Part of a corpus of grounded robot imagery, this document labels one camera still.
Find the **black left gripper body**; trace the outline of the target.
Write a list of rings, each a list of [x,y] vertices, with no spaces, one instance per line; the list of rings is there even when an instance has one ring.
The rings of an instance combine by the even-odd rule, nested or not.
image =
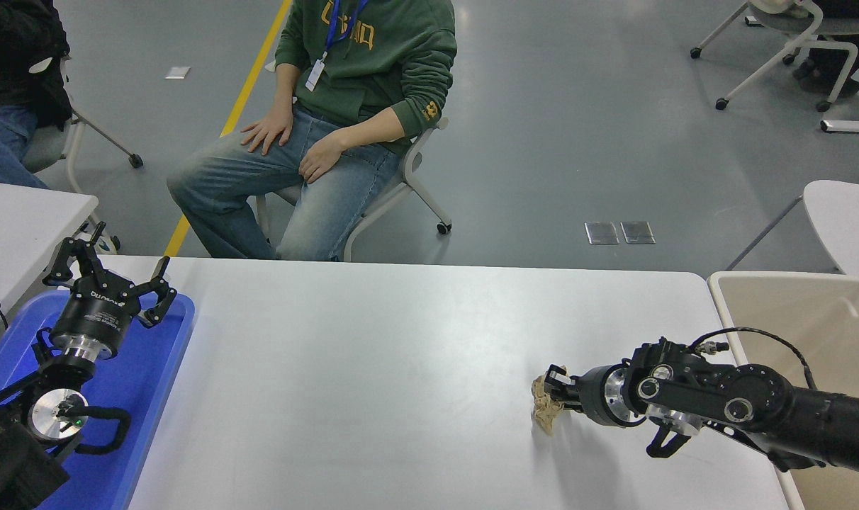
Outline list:
[[[103,285],[93,276],[78,278],[51,329],[50,340],[62,349],[72,338],[90,338],[101,342],[106,351],[118,351],[139,311],[139,298],[124,296],[132,286],[130,280],[114,273],[108,274]]]

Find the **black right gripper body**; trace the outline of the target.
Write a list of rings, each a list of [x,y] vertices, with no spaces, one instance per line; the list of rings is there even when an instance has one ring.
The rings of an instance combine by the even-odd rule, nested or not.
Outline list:
[[[578,380],[579,401],[584,414],[602,426],[618,426],[617,419],[607,404],[605,385],[618,365],[592,368]]]

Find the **person's right hand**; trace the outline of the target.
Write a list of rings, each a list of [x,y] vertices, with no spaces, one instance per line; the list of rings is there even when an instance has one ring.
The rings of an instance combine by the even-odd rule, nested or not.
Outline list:
[[[270,112],[241,130],[240,145],[251,153],[258,149],[265,156],[275,143],[281,147],[288,142],[291,128],[293,128],[291,112],[284,112],[284,110],[277,113]]]

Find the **person's left hand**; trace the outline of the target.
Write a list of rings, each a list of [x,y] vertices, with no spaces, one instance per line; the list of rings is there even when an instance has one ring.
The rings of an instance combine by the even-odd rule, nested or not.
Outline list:
[[[304,183],[315,183],[325,175],[341,158],[346,147],[336,132],[330,132],[308,149],[300,163],[299,174]]]

